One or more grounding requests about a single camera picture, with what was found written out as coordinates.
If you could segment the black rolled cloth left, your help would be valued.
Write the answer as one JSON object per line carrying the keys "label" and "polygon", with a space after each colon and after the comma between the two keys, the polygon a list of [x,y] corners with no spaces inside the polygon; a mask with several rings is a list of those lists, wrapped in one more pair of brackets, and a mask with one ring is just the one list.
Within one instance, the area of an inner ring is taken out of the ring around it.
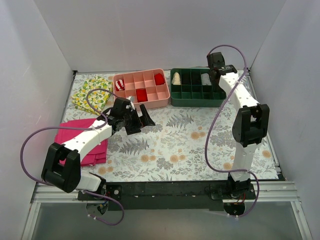
{"label": "black rolled cloth left", "polygon": [[183,73],[181,75],[181,84],[182,85],[191,85],[191,74],[190,73]]}

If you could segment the lemon print folded cloth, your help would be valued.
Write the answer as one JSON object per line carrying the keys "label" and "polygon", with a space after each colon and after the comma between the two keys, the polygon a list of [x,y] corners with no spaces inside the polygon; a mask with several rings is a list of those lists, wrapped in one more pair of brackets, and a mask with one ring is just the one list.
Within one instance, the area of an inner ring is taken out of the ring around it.
{"label": "lemon print folded cloth", "polygon": [[[106,89],[113,92],[113,84],[107,79],[101,76],[95,76],[93,78],[88,78],[84,81],[80,90],[76,91],[71,97],[71,102],[75,105],[75,108],[88,113],[99,115],[94,109],[90,107],[87,103],[88,92],[93,89]],[[102,112],[106,103],[108,102],[111,94],[102,90],[96,90],[92,92],[88,99],[89,103],[99,112]]]}

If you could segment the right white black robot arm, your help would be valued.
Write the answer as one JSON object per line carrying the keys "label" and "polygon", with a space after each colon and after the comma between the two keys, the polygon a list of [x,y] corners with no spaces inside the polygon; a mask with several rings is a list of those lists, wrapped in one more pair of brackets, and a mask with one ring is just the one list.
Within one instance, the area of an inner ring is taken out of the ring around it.
{"label": "right white black robot arm", "polygon": [[233,65],[226,65],[221,52],[207,55],[209,78],[230,98],[237,111],[232,135],[236,142],[233,165],[228,173],[225,193],[237,199],[250,189],[250,173],[254,153],[267,135],[270,108],[260,104],[240,83]]}

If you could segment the green divided organizer box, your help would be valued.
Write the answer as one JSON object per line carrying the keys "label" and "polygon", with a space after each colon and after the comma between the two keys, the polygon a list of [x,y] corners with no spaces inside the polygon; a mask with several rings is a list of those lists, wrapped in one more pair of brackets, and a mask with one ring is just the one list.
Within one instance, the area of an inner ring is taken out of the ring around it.
{"label": "green divided organizer box", "polygon": [[[201,74],[209,73],[209,68],[173,68],[170,70],[170,96],[174,107],[202,107],[219,108],[226,99],[222,89],[215,89],[213,85],[202,85]],[[174,73],[180,78],[184,73],[190,74],[191,85],[173,85]]]}

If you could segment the red white striped rolled sock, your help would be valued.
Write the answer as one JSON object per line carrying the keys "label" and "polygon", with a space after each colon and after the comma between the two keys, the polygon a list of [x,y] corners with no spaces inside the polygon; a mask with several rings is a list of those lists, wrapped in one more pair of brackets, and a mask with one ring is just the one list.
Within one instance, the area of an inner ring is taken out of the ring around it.
{"label": "red white striped rolled sock", "polygon": [[120,92],[125,90],[125,83],[123,79],[118,79],[114,82],[115,90]]}

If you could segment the red rolled cloth back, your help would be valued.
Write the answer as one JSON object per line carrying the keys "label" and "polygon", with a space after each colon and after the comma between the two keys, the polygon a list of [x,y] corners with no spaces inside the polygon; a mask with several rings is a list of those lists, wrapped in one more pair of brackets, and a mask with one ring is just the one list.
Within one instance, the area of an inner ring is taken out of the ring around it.
{"label": "red rolled cloth back", "polygon": [[154,81],[156,86],[160,86],[165,83],[165,78],[161,73],[157,73],[154,75]]}

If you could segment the cream rolled cloth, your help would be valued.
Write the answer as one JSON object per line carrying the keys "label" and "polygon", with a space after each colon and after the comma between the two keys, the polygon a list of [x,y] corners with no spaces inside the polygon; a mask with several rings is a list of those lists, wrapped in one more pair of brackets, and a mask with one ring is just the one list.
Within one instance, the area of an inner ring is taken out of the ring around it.
{"label": "cream rolled cloth", "polygon": [[171,81],[172,85],[181,85],[181,76],[178,72],[175,72]]}

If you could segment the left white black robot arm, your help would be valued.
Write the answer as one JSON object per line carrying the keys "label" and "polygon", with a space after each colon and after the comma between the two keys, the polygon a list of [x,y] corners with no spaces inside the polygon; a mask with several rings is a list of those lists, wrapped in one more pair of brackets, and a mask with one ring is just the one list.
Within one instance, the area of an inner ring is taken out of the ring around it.
{"label": "left white black robot arm", "polygon": [[105,110],[86,130],[62,144],[54,142],[48,148],[41,178],[66,193],[89,191],[95,200],[106,196],[105,179],[81,169],[84,157],[102,141],[125,129],[128,135],[142,128],[155,126],[144,104],[139,115],[130,99],[119,97],[113,107]]}

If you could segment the pink divided organizer box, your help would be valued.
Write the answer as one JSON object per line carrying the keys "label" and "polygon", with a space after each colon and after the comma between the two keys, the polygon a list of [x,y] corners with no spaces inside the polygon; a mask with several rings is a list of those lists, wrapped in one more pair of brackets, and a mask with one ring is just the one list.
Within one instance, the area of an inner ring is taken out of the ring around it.
{"label": "pink divided organizer box", "polygon": [[116,74],[112,81],[114,94],[132,97],[136,108],[141,104],[147,109],[162,108],[169,103],[170,91],[161,68]]}

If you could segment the aluminium frame rail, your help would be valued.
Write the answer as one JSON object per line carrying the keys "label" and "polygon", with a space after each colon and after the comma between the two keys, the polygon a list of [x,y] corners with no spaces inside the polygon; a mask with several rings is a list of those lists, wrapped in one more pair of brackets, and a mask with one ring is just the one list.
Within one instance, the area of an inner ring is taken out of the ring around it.
{"label": "aluminium frame rail", "polygon": [[[289,202],[301,233],[302,239],[311,240],[308,223],[302,209],[301,198],[293,181],[260,181],[259,202]],[[37,184],[31,197],[30,214],[22,234],[23,240],[30,240],[33,235],[36,220],[42,203],[94,203],[93,200],[79,200],[78,191],[65,193],[62,190]]]}

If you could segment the red rolled cloth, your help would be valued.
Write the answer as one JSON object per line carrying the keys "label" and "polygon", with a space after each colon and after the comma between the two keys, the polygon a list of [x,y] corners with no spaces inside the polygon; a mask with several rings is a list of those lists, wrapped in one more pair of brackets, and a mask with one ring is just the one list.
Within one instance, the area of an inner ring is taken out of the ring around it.
{"label": "red rolled cloth", "polygon": [[154,81],[156,86],[160,86],[165,83],[165,78],[161,73],[157,73],[154,75]]}
{"label": "red rolled cloth", "polygon": [[138,103],[143,103],[148,101],[147,90],[145,88],[136,89],[136,98]]}

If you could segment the grey rolled cloth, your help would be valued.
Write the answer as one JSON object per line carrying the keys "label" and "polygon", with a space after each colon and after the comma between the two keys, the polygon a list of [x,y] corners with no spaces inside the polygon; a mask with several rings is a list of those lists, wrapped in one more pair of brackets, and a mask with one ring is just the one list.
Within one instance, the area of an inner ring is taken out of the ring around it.
{"label": "grey rolled cloth", "polygon": [[211,86],[212,83],[211,83],[211,80],[210,80],[210,76],[208,73],[203,73],[200,75],[201,77],[201,84],[203,86]]}

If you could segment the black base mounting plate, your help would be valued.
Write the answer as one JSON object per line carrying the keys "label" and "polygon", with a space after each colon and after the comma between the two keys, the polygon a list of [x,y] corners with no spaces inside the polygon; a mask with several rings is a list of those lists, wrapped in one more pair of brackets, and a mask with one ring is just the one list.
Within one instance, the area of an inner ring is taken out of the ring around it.
{"label": "black base mounting plate", "polygon": [[223,211],[223,200],[256,198],[253,184],[232,191],[226,180],[109,182],[101,194],[115,199],[125,210],[209,209]]}

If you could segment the red rolled cloth front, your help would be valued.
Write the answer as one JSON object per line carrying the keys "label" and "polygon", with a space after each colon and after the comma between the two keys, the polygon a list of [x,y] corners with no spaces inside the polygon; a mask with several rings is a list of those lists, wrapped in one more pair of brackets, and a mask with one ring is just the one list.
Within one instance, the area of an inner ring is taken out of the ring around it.
{"label": "red rolled cloth front", "polygon": [[138,103],[143,103],[148,101],[147,90],[145,88],[136,89],[136,98]]}

